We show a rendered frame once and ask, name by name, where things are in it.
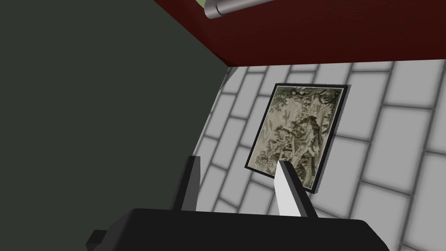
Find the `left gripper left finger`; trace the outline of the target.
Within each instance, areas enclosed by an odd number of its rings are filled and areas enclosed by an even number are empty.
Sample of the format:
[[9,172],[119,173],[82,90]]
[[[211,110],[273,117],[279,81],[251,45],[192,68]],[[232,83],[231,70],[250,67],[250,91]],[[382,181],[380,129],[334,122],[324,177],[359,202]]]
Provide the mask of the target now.
[[196,211],[200,188],[200,157],[189,156],[182,170],[171,210]]

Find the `black framed landscape picture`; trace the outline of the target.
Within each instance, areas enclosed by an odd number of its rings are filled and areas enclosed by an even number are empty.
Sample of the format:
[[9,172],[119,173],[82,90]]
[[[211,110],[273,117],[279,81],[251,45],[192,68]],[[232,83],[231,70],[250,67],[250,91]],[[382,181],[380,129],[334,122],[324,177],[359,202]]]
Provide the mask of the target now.
[[245,168],[274,178],[290,161],[306,192],[318,192],[350,85],[277,83]]

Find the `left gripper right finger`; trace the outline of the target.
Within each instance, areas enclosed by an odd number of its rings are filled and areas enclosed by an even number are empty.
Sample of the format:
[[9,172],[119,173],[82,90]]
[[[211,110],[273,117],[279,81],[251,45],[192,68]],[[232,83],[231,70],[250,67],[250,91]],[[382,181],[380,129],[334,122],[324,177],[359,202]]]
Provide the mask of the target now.
[[279,215],[318,218],[291,162],[279,160],[274,176]]

